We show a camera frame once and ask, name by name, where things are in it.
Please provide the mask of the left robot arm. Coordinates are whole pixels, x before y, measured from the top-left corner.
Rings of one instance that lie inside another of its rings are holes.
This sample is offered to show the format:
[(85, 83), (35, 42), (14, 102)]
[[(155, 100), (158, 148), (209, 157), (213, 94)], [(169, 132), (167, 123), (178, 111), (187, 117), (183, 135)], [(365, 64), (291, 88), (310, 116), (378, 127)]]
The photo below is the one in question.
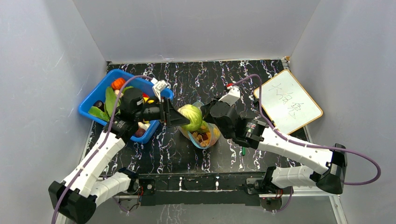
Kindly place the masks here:
[(137, 88), (120, 90), (113, 104), (112, 116), (95, 147), (61, 182), (54, 181), (49, 186), (54, 208), (53, 224), (60, 214), (77, 224), (85, 224), (106, 200), (120, 192), (134, 194), (139, 191), (138, 174), (127, 168), (121, 168), (101, 182), (97, 179), (109, 161), (137, 132), (139, 122), (145, 120), (159, 120), (169, 127), (190, 123), (158, 91), (150, 104), (144, 101), (142, 91)]

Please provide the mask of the green cabbage toy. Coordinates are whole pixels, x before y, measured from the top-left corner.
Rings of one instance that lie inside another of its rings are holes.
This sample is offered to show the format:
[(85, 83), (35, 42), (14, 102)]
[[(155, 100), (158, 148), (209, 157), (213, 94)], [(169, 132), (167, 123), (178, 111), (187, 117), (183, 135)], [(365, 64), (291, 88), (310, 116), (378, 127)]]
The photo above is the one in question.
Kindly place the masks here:
[(182, 125), (181, 127), (189, 132), (197, 131), (202, 124), (202, 112), (201, 110), (190, 104), (186, 104), (178, 109), (178, 112), (185, 116), (190, 123), (186, 125)]

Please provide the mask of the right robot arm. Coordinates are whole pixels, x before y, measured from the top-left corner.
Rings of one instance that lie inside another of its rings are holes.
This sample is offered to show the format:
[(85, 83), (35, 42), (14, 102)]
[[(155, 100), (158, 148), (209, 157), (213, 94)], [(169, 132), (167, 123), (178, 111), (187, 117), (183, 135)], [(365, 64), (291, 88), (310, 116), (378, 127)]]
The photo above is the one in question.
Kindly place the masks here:
[(339, 151), (308, 147), (308, 142), (293, 143), (278, 136), (263, 121), (241, 117), (229, 104), (213, 100), (199, 106), (203, 120), (215, 124), (225, 139), (231, 139), (241, 147), (267, 151), (292, 159), (300, 166), (280, 168), (269, 167), (262, 179), (248, 178), (247, 193), (276, 193), (288, 187), (318, 187), (324, 192), (340, 195), (343, 193), (347, 168), (347, 157), (339, 146)]

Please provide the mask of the clear zip top bag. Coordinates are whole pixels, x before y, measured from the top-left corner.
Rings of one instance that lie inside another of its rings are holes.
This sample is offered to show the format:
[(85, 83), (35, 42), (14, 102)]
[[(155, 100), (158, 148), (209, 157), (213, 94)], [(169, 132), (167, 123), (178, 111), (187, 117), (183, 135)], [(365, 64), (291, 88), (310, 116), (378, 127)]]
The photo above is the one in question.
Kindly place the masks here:
[(202, 105), (198, 101), (192, 105), (186, 104), (180, 107), (178, 111), (189, 119), (190, 124), (179, 126), (178, 129), (197, 148), (207, 149), (216, 144), (221, 133), (217, 126), (203, 120), (203, 114), (200, 110)]

